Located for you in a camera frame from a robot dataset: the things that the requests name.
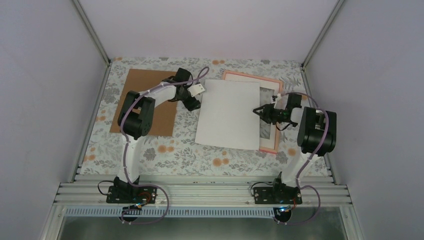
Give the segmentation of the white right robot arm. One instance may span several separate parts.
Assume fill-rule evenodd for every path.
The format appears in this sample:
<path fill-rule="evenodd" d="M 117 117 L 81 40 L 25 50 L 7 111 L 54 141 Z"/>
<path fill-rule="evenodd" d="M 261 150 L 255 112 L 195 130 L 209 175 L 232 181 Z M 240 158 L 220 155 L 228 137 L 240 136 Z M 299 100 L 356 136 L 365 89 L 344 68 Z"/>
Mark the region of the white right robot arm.
<path fill-rule="evenodd" d="M 300 148 L 299 159 L 281 173 L 284 184 L 300 187 L 303 172 L 308 165 L 336 147 L 337 113 L 320 108 L 306 93 L 273 95 L 272 102 L 256 107 L 252 112 L 280 132 L 290 126 L 298 127 L 296 143 Z"/>

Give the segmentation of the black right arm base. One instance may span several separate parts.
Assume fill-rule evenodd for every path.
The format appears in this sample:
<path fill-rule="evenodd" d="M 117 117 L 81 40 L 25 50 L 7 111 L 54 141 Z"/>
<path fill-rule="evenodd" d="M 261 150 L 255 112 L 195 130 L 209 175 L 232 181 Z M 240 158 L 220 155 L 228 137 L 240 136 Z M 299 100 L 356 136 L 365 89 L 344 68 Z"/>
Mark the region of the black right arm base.
<path fill-rule="evenodd" d="M 255 182 L 250 194 L 257 205 L 300 205 L 303 203 L 299 187 L 289 186 L 279 178 L 271 182 Z"/>

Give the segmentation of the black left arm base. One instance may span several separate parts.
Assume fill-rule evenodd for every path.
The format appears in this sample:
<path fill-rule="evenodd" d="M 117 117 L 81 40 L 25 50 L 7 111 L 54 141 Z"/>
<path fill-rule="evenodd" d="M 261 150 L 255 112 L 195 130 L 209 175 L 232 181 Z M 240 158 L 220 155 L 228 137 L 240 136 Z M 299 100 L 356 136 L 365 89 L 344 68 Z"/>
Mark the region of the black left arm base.
<path fill-rule="evenodd" d="M 157 196 L 157 187 L 134 187 L 128 182 L 115 177 L 113 185 L 108 188 L 106 202 L 108 204 L 154 204 Z"/>

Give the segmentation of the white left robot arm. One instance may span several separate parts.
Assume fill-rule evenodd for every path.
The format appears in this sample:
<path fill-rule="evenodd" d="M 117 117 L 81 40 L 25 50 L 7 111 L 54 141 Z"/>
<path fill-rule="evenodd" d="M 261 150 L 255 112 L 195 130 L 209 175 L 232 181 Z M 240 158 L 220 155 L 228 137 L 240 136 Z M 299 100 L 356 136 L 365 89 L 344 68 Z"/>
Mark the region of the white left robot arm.
<path fill-rule="evenodd" d="M 197 95 L 205 91 L 200 83 L 210 71 L 208 66 L 200 70 L 197 77 L 184 68 L 179 68 L 175 75 L 163 79 L 158 85 L 143 91 L 129 91 L 119 113 L 117 124 L 124 140 L 122 164 L 117 179 L 125 183 L 119 190 L 119 196 L 131 203 L 139 197 L 139 164 L 137 145 L 139 139 L 150 132 L 155 109 L 165 102 L 182 102 L 189 111 L 201 107 Z"/>

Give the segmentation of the sunset landscape photo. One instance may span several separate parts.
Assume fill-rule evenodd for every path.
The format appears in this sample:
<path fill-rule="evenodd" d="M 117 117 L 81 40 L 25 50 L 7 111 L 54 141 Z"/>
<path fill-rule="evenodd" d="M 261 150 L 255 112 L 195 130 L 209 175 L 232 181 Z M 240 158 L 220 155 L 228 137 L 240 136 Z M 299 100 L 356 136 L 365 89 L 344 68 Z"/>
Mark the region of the sunset landscape photo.
<path fill-rule="evenodd" d="M 260 148 L 258 82 L 207 79 L 202 95 L 195 143 L 238 150 Z"/>

